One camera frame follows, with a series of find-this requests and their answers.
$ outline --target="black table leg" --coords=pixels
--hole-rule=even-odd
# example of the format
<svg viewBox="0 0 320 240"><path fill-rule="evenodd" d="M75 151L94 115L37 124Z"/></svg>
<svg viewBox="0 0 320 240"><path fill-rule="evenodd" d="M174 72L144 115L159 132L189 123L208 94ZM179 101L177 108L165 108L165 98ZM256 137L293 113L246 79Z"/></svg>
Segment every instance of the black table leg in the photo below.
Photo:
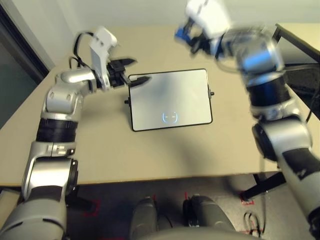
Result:
<svg viewBox="0 0 320 240"><path fill-rule="evenodd" d="M65 197L65 203L68 208L85 211L87 213L93 213L96 210L97 205L87 199L77 196L79 186L75 187L69 195Z"/></svg>
<svg viewBox="0 0 320 240"><path fill-rule="evenodd" d="M249 188L248 190L242 192L240 197L247 201L250 198L257 196L265 191L278 187L286 182L284 175L282 172L278 172L275 175L260 181L257 185Z"/></svg>
<svg viewBox="0 0 320 240"><path fill-rule="evenodd" d="M279 42L281 35L280 35L280 29L277 27L276 30L274 31L274 34L272 38L276 41Z"/></svg>

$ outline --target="logo on tablet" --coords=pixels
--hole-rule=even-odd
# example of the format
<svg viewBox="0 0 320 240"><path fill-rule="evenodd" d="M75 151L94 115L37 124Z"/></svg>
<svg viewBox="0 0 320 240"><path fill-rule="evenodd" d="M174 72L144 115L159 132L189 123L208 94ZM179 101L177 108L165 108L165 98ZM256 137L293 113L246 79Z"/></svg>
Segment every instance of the logo on tablet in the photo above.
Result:
<svg viewBox="0 0 320 240"><path fill-rule="evenodd" d="M166 124L176 124L178 122L178 113L176 111L163 112L162 120Z"/></svg>

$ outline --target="black cable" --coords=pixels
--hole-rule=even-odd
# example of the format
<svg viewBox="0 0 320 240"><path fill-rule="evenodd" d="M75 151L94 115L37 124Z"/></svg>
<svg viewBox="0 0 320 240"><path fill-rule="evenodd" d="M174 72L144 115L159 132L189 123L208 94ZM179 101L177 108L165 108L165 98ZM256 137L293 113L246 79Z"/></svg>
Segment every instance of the black cable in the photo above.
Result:
<svg viewBox="0 0 320 240"><path fill-rule="evenodd" d="M159 216L164 216L167 220L168 220L168 222L169 222L169 224L170 224L170 227L173 229L174 228L174 226L172 225L172 222L171 222L171 220L170 220L170 218L166 215L166 214L164 214L164 213L159 213L158 214L158 218L159 218Z"/></svg>
<svg viewBox="0 0 320 240"><path fill-rule="evenodd" d="M76 60L77 61L77 68L80 68L80 67L88 67L90 68L82 59L81 57L79 56L78 54L78 48L79 48L79 43L80 43L80 40L82 38L83 35L89 35L91 37L94 37L94 33L93 32L90 32L90 31L84 31L84 32L81 32L79 33L79 35L76 37L75 41L74 41L74 46L73 46L73 54L75 55L74 56L71 56L69 58L69 67L70 69L72 68L72 60Z"/></svg>
<svg viewBox="0 0 320 240"><path fill-rule="evenodd" d="M221 61L218 60L218 59L215 59L215 63L216 63L216 66L217 66L220 70L222 70L222 71L224 71L224 72L226 72L226 73L230 73L230 74L238 74L238 73L239 73L238 69L232 68L232 67L228 67L228 66L226 66L226 65L223 65L223 64L221 63Z"/></svg>
<svg viewBox="0 0 320 240"><path fill-rule="evenodd" d="M266 221L264 221L263 223L263 229L261 230L260 228L260 222L259 222L259 218L256 214L254 214L253 212L249 212L247 211L244 215L243 215L243 222L244 222L244 226L245 226L245 230L248 231L248 233L250 235L252 235L254 233L254 231L256 230L256 232L258 233L258 237L261 238L261 235L265 232L266 229Z"/></svg>
<svg viewBox="0 0 320 240"><path fill-rule="evenodd" d="M69 68L72 69L72 60L75 60L77 62L77 65L79 65L79 61L74 56L69 57Z"/></svg>
<svg viewBox="0 0 320 240"><path fill-rule="evenodd" d="M316 101L316 99L318 99L320 97L320 88L318 88L317 91L315 91L315 93L313 94L312 98L311 98L311 103L310 103L310 110L309 110L309 114L308 116L306 117L305 119L305 122L308 123L310 118L311 118L311 115L312 115L312 108L313 108L313 105Z"/></svg>
<svg viewBox="0 0 320 240"><path fill-rule="evenodd" d="M263 226L261 234L265 233L266 225L267 225L267 204L266 204L266 193L262 193L262 212L263 212Z"/></svg>
<svg viewBox="0 0 320 240"><path fill-rule="evenodd" d="M287 66L285 67L285 70L287 72L291 71L298 71L298 70L305 70L305 69L317 69L319 70L320 66L317 63L312 64L301 64L301 65L295 65L295 66Z"/></svg>

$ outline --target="tablet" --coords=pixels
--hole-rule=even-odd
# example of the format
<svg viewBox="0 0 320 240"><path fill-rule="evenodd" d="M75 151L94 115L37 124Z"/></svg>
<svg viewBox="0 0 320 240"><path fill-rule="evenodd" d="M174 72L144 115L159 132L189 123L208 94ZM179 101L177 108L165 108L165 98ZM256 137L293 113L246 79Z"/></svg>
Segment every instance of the tablet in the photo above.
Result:
<svg viewBox="0 0 320 240"><path fill-rule="evenodd" d="M133 131L175 128L212 122L211 91L205 69L130 75L151 77L129 88Z"/></svg>

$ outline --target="red marking on floor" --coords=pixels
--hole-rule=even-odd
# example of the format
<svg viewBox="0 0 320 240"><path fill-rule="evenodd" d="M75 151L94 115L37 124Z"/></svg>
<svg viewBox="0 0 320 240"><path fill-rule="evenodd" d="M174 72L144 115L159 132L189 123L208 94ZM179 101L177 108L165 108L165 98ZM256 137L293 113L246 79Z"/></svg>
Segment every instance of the red marking on floor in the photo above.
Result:
<svg viewBox="0 0 320 240"><path fill-rule="evenodd" d="M98 215L98 211L100 209L101 201L98 200L92 200L93 203L95 203L95 210L94 212L85 212L83 214L84 217L96 217Z"/></svg>
<svg viewBox="0 0 320 240"><path fill-rule="evenodd" d="M255 201L253 201L253 200L245 201L245 200L242 198L241 195L239 195L239 196L240 196L241 204L242 204L243 206L255 205Z"/></svg>

